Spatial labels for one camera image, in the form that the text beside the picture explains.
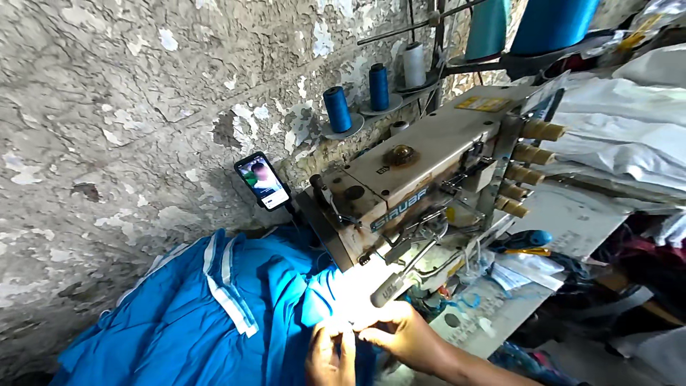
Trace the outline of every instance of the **person's hand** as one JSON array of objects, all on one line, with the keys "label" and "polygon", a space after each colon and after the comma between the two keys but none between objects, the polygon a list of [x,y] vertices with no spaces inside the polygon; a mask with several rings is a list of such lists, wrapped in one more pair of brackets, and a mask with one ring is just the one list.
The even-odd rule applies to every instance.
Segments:
[{"label": "person's hand", "polygon": [[[340,342],[340,357],[335,344]],[[317,323],[305,360],[309,386],[355,386],[355,335],[350,325]]]},{"label": "person's hand", "polygon": [[[388,322],[394,333],[369,327],[379,321]],[[440,359],[450,350],[450,345],[407,302],[388,302],[373,315],[356,322],[353,329],[360,331],[363,341],[389,351],[408,367],[426,374],[435,375]]]}]

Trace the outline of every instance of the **siruba logo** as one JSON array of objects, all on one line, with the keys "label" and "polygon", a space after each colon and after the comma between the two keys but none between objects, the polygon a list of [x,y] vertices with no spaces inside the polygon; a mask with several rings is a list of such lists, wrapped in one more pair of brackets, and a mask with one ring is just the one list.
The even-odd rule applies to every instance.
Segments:
[{"label": "siruba logo", "polygon": [[376,232],[379,228],[383,227],[383,225],[386,224],[388,221],[391,221],[392,219],[396,218],[397,216],[400,216],[409,207],[416,204],[419,200],[422,199],[422,197],[424,197],[424,195],[426,195],[428,189],[429,189],[428,186],[423,187],[421,190],[419,190],[419,192],[413,194],[411,197],[409,197],[407,200],[403,201],[402,203],[399,203],[398,205],[396,205],[396,207],[389,210],[382,217],[380,217],[376,221],[374,221],[371,225],[372,232]]}]

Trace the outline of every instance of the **phone screen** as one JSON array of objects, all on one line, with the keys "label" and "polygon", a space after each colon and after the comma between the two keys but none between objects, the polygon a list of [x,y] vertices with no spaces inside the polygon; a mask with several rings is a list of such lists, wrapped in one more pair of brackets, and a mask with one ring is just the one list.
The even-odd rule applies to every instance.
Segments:
[{"label": "phone screen", "polygon": [[262,201],[267,209],[290,200],[288,191],[274,173],[272,166],[262,154],[253,155],[237,163],[236,169],[257,199]]}]

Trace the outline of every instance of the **concrete wall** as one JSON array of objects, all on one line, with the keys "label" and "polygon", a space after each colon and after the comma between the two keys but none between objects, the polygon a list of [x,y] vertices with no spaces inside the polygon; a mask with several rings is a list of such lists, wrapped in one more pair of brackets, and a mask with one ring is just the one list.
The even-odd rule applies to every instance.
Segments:
[{"label": "concrete wall", "polygon": [[[369,66],[396,62],[409,34],[355,41],[406,13],[402,0],[0,0],[0,379],[53,370],[176,243],[287,221],[257,207],[235,161],[264,151],[303,188],[413,117],[320,136],[322,92],[342,84],[359,102]],[[468,28],[463,13],[451,51]],[[473,84],[451,77],[446,96]]]}]

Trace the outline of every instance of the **paper label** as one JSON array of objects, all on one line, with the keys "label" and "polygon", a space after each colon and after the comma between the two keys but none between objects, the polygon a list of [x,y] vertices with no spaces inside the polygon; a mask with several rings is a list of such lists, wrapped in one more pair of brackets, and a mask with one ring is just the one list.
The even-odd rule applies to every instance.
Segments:
[{"label": "paper label", "polygon": [[466,110],[476,110],[476,111],[486,111],[487,113],[495,113],[502,110],[507,106],[512,100],[505,98],[490,98],[475,96],[465,99],[464,101],[458,103],[456,109],[466,109]]}]

